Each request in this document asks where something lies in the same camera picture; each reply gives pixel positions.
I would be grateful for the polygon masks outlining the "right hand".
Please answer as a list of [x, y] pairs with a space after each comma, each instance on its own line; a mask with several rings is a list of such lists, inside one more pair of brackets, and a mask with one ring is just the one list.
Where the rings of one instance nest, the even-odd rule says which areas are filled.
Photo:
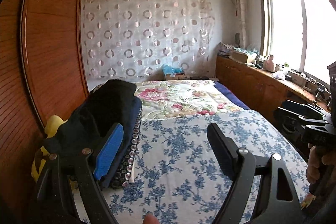
[[307, 162], [306, 177], [310, 184], [315, 184], [321, 176], [319, 172], [320, 166], [335, 166], [335, 151], [320, 157], [317, 154], [317, 147], [315, 145], [309, 144], [308, 147], [310, 148], [310, 154]]

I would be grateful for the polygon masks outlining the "left hand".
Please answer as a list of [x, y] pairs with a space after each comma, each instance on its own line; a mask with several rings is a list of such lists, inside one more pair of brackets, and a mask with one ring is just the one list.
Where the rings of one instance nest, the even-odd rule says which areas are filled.
[[147, 214], [142, 224], [159, 224], [159, 220], [152, 214]]

